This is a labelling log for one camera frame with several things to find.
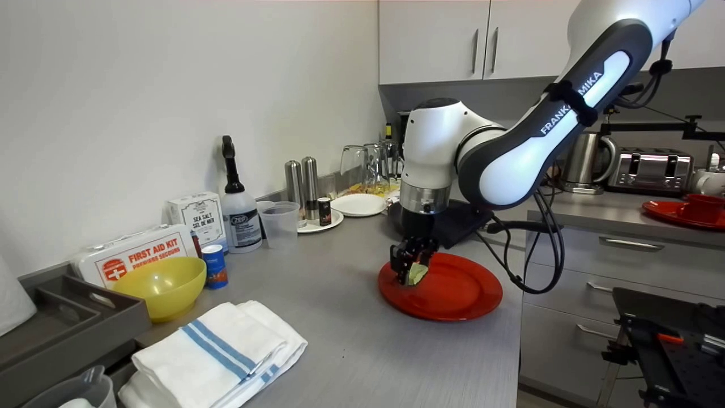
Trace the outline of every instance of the stainless steel appliance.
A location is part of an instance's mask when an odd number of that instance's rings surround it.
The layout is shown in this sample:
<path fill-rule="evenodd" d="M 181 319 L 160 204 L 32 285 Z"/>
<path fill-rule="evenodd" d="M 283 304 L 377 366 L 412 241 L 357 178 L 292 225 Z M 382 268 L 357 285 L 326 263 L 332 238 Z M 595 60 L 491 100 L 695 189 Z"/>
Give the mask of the stainless steel appliance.
<path fill-rule="evenodd" d="M 693 156 L 680 149 L 620 149 L 607 180 L 612 191 L 647 196 L 684 196 L 693 171 Z"/>
<path fill-rule="evenodd" d="M 580 134 L 569 162 L 565 162 L 565 180 L 563 189 L 571 192 L 597 192 L 594 183 L 603 183 L 612 171 L 615 158 L 615 146 L 607 136 Z"/>

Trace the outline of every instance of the white plate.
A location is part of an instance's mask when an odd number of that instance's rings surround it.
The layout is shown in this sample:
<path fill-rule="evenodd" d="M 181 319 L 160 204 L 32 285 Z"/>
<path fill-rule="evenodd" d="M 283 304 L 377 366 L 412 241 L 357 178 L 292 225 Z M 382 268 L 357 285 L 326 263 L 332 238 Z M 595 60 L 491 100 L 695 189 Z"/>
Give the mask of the white plate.
<path fill-rule="evenodd" d="M 332 209 L 350 217 L 368 217 L 382 213 L 388 201 L 377 196 L 342 196 L 332 199 Z"/>
<path fill-rule="evenodd" d="M 323 225 L 323 226 L 318 226 L 317 219 L 299 219 L 296 223 L 296 233 L 305 235 L 305 233 L 328 231 L 328 230 L 334 230 L 337 225 L 342 225 L 342 219 L 345 219 L 345 216 L 340 210 L 334 210 L 334 209 L 331 210 L 331 217 L 332 217 L 332 223 Z"/>

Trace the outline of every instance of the dish towel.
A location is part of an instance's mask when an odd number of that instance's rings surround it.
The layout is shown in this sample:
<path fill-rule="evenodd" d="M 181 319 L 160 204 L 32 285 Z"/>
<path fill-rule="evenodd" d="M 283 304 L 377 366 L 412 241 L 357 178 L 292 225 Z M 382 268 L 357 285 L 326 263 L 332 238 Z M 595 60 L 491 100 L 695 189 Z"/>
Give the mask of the dish towel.
<path fill-rule="evenodd" d="M 257 302 L 220 304 L 166 340 L 135 352 L 117 389 L 128 408 L 243 405 L 287 372 L 305 340 Z"/>
<path fill-rule="evenodd" d="M 264 363 L 255 377 L 249 382 L 235 386 L 227 396 L 221 396 L 212 408 L 238 408 L 244 405 L 253 394 L 264 389 L 269 383 L 273 383 L 281 375 L 284 375 L 303 353 L 308 342 L 279 315 L 273 315 L 269 309 L 264 309 L 257 302 L 240 304 L 243 310 L 246 310 L 253 319 L 264 325 L 266 329 L 277 331 L 287 342 L 279 353 Z"/>

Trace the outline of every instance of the drawer handle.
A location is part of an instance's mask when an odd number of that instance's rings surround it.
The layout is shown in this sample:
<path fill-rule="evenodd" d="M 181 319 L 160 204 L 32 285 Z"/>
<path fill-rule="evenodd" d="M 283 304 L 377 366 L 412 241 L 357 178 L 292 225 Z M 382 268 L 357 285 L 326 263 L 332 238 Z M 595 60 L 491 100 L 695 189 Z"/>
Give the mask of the drawer handle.
<path fill-rule="evenodd" d="M 491 70 L 490 72 L 496 72 L 496 56 L 497 56 L 497 27 L 491 35 Z"/>
<path fill-rule="evenodd" d="M 580 325 L 580 323 L 576 325 L 576 329 L 582 331 L 582 334 L 586 334 L 586 335 L 604 338 L 604 340 L 612 340 L 612 342 L 614 342 L 614 338 L 612 338 L 610 334 L 588 329 L 588 326 L 585 326 L 585 325 Z"/>
<path fill-rule="evenodd" d="M 476 74 L 476 68 L 478 68 L 478 29 L 474 35 L 474 60 L 470 60 L 470 74 Z"/>
<path fill-rule="evenodd" d="M 586 289 L 595 290 L 595 292 L 612 292 L 614 290 L 610 285 L 599 285 L 599 284 L 594 284 L 594 282 L 586 282 Z"/>
<path fill-rule="evenodd" d="M 656 243 L 627 241 L 627 238 L 614 238 L 614 235 L 599 235 L 597 241 L 604 244 L 630 248 L 630 249 L 640 249 L 640 252 L 662 252 L 664 249 L 664 244 L 656 244 Z"/>

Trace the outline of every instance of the white kitchen cabinet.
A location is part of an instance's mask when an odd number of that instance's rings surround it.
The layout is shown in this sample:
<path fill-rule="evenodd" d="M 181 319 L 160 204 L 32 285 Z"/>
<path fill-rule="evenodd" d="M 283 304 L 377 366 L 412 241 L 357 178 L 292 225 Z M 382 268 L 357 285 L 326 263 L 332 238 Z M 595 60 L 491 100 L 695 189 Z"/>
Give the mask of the white kitchen cabinet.
<path fill-rule="evenodd" d="M 491 0 L 484 80 L 562 74 L 578 0 Z"/>
<path fill-rule="evenodd" d="M 381 83 L 482 80 L 490 0 L 381 0 Z"/>
<path fill-rule="evenodd" d="M 580 0 L 381 0 L 381 83 L 555 78 Z M 725 0 L 704 0 L 671 46 L 675 70 L 725 66 Z"/>
<path fill-rule="evenodd" d="M 684 302 L 722 304 L 722 249 L 675 244 L 640 235 L 563 230 L 565 263 L 547 294 L 524 298 L 521 382 L 594 405 L 607 363 L 599 359 L 615 338 L 612 289 L 630 289 Z M 525 282 L 547 284 L 547 241 L 530 261 Z M 615 382 L 610 405 L 640 405 L 642 382 Z"/>

